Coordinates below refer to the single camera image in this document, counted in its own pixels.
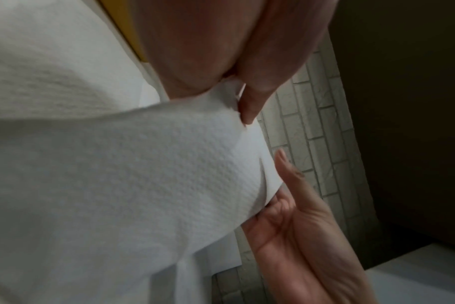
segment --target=fingernail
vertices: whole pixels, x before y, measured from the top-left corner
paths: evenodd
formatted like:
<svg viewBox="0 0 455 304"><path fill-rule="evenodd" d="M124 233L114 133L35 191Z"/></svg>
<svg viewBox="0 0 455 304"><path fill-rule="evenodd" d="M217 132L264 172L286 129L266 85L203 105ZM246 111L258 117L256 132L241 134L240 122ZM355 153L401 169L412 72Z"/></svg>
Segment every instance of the fingernail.
<svg viewBox="0 0 455 304"><path fill-rule="evenodd" d="M286 152L284 149L279 149L279 155L281 156L281 159L283 162L289 163L288 157L286 156Z"/></svg>

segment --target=hand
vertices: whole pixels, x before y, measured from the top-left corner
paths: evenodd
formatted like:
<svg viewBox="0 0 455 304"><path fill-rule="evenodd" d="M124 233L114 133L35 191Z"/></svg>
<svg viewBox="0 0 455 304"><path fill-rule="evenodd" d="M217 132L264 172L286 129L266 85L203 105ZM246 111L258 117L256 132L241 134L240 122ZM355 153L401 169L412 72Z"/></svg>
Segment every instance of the hand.
<svg viewBox="0 0 455 304"><path fill-rule="evenodd" d="M131 0L144 52L170 98L207 91L223 77L246 83L241 120L306 61L337 0Z"/></svg>
<svg viewBox="0 0 455 304"><path fill-rule="evenodd" d="M328 205L291 165L274 162L292 196L280 189L242 225L261 273L279 303L376 303L356 254Z"/></svg>

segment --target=yellow surface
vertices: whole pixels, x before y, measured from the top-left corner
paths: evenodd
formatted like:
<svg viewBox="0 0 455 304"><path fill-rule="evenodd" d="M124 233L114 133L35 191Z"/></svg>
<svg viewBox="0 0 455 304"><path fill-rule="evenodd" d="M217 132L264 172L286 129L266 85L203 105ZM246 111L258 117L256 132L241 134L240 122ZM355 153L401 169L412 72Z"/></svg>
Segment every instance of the yellow surface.
<svg viewBox="0 0 455 304"><path fill-rule="evenodd" d="M107 14L116 24L121 34L126 39L127 43L136 53L139 60L148 62L143 54L141 44L134 30L133 21L129 14L128 0L99 0Z"/></svg>

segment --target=dark wall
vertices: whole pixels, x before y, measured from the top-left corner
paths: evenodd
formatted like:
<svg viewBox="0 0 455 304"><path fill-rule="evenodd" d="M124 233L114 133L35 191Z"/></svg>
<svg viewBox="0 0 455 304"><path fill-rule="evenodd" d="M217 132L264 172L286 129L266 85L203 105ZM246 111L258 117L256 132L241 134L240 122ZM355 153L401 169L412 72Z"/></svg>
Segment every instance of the dark wall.
<svg viewBox="0 0 455 304"><path fill-rule="evenodd" d="M341 0L329 31L378 217L455 244L455 1Z"/></svg>

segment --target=tiled wall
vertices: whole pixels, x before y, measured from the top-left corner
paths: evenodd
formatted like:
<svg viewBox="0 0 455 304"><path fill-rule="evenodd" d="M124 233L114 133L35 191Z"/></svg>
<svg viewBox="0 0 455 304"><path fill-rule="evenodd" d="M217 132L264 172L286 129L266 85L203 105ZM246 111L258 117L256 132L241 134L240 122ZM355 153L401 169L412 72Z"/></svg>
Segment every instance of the tiled wall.
<svg viewBox="0 0 455 304"><path fill-rule="evenodd" d="M364 247L382 239L383 231L328 35L270 97L257 119L272 153L285 150L330 205L363 264L369 264L370 251ZM236 237L243 264L213 277L213 303L274 303L240 228Z"/></svg>

